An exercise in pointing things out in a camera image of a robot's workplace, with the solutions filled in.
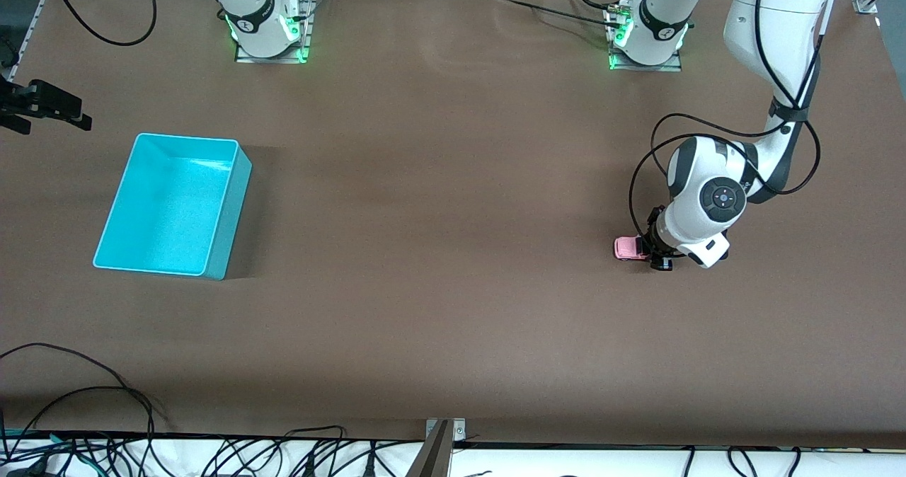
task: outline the circular button pad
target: circular button pad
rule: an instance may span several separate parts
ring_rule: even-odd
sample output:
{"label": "circular button pad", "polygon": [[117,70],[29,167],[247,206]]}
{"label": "circular button pad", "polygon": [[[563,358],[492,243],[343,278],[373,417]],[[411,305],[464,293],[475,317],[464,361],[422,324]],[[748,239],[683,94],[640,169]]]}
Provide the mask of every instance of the circular button pad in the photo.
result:
{"label": "circular button pad", "polygon": [[715,222],[730,222],[745,208],[745,191],[735,180],[719,176],[701,187],[701,208]]}

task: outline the blue container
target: blue container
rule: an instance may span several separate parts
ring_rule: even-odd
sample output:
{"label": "blue container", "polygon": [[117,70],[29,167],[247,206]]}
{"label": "blue container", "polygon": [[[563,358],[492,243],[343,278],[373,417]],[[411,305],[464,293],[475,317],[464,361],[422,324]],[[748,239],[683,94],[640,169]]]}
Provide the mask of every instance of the blue container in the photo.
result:
{"label": "blue container", "polygon": [[251,173],[233,139],[140,134],[95,267],[222,280]]}

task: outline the table surface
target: table surface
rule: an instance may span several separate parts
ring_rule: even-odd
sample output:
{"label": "table surface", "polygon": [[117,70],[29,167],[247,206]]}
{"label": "table surface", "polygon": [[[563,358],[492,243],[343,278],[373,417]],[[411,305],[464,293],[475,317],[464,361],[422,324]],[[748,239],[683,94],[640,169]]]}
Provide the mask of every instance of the table surface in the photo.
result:
{"label": "table surface", "polygon": [[[72,2],[117,39],[148,19],[147,0]],[[17,80],[82,97],[94,129],[0,134],[3,347],[87,352],[178,432],[415,437],[449,415],[508,441],[906,444],[906,104],[873,17],[838,3],[812,109],[821,168],[751,206],[729,260],[655,273],[612,257],[660,116],[764,124],[770,89],[722,44],[729,3],[702,0],[682,73],[653,74],[608,70],[597,26],[505,0],[328,0],[305,65],[233,63],[214,0],[159,0],[130,48],[51,0]],[[91,267],[140,132],[249,155],[227,280]],[[794,180],[812,157],[804,137]],[[653,164],[637,193],[641,217],[667,202]],[[2,371],[10,425],[109,383],[42,349]],[[39,427],[143,425],[104,396]]]}

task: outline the pink object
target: pink object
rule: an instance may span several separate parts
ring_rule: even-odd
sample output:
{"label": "pink object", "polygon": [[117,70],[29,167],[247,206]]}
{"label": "pink object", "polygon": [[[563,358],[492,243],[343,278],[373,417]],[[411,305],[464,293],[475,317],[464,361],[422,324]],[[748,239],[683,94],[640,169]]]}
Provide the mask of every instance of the pink object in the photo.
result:
{"label": "pink object", "polygon": [[622,261],[644,261],[648,255],[641,249],[640,237],[620,237],[614,241],[614,255]]}

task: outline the brown table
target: brown table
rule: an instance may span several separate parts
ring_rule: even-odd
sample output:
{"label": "brown table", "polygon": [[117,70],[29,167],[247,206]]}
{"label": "brown table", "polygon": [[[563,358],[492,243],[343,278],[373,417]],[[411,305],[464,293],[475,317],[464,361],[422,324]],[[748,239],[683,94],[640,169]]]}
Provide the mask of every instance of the brown table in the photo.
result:
{"label": "brown table", "polygon": [[[72,2],[114,38],[147,21],[147,0]],[[764,124],[767,84],[722,44],[729,3],[702,0],[682,73],[650,74],[609,71],[597,26],[504,0],[329,0],[310,63],[269,67],[233,63],[214,0],[159,0],[125,49],[52,0],[17,80],[77,93],[95,125],[0,134],[3,348],[87,352],[179,432],[416,437],[451,415],[507,441],[902,446],[906,104],[873,17],[832,16],[813,183],[750,207],[712,270],[612,257],[661,115]],[[140,132],[243,144],[228,280],[91,267]],[[795,179],[812,157],[803,136]],[[666,200],[648,165],[640,217]],[[2,365],[10,425],[110,383],[43,350]],[[41,426],[142,422],[104,396]]]}

